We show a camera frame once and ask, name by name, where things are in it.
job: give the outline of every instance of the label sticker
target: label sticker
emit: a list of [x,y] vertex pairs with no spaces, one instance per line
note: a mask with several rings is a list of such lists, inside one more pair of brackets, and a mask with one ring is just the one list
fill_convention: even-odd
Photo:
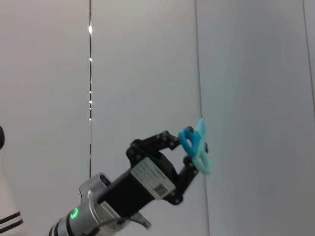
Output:
[[132,168],[131,174],[155,199],[164,198],[176,188],[172,181],[148,157]]
[[112,217],[112,218],[119,218],[120,216],[118,213],[106,202],[102,202],[100,206]]

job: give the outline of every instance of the blue plastic toy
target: blue plastic toy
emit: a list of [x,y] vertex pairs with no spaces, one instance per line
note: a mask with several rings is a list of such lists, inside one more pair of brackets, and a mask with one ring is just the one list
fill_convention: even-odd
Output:
[[186,153],[191,156],[197,170],[203,174],[210,173],[211,163],[206,153],[205,120],[201,118],[193,132],[190,132],[186,128],[182,129],[179,133],[179,141]]

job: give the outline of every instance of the vertical line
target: vertical line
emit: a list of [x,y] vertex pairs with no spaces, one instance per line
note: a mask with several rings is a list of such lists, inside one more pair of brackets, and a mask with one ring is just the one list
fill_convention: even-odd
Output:
[[312,86],[312,98],[313,98],[314,119],[315,119],[314,83],[313,83],[311,53],[310,53],[310,45],[309,45],[309,34],[308,34],[307,21],[306,21],[306,13],[305,13],[305,0],[303,0],[303,15],[304,15],[304,26],[305,26],[305,35],[306,35],[307,54],[308,54],[308,59],[309,59],[309,69],[310,69],[311,86]]
[[[200,60],[199,60],[199,36],[198,36],[198,0],[195,0],[195,17],[196,17],[196,43],[197,43],[197,73],[198,73],[198,82],[199,82],[199,104],[200,104],[200,117],[202,115],[202,99],[201,99],[201,79],[200,79]],[[210,236],[210,218],[209,218],[209,202],[208,202],[208,191],[207,191],[207,177],[204,175],[204,188],[205,188],[205,197],[206,197],[206,222],[208,235]]]
[[[92,27],[92,0],[89,0],[89,27]],[[90,36],[90,101],[92,101],[92,32],[89,32]],[[90,102],[90,161],[89,161],[89,177],[92,175],[92,103]]]

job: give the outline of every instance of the green led light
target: green led light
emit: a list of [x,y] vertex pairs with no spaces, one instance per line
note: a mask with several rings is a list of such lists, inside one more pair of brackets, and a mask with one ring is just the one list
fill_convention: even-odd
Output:
[[78,208],[74,209],[74,213],[70,215],[71,219],[74,219],[75,217],[77,217],[78,212],[79,212]]

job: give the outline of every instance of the cable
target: cable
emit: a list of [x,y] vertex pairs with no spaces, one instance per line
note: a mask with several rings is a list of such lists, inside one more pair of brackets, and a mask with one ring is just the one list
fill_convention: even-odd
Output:
[[94,236],[94,235],[96,235],[98,233],[100,227],[105,226],[105,225],[107,225],[109,223],[112,223],[114,221],[126,221],[126,220],[138,223],[138,224],[142,225],[143,227],[146,227],[146,224],[144,222],[140,221],[140,220],[132,219],[132,218],[129,218],[129,217],[118,217],[118,218],[113,218],[113,219],[107,220],[107,221],[105,221],[103,223],[100,223],[88,235],[83,233],[83,234],[81,234],[81,236]]

